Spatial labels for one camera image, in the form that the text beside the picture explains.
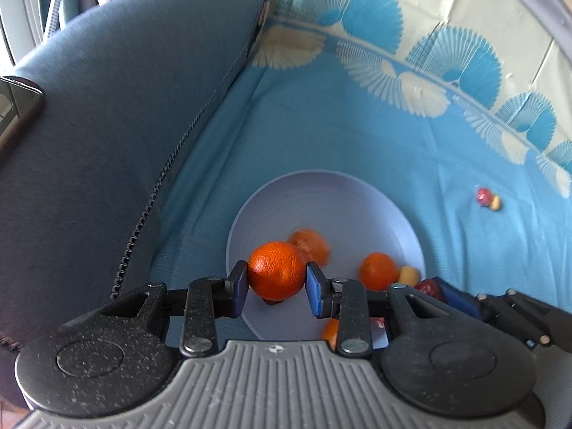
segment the metal screw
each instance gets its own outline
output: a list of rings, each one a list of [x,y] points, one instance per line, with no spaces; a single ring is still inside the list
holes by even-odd
[[[365,353],[370,346],[362,339],[347,339],[341,343],[341,349],[348,354]]]
[[[207,352],[212,346],[213,343],[204,337],[193,337],[185,343],[185,349],[190,352]]]

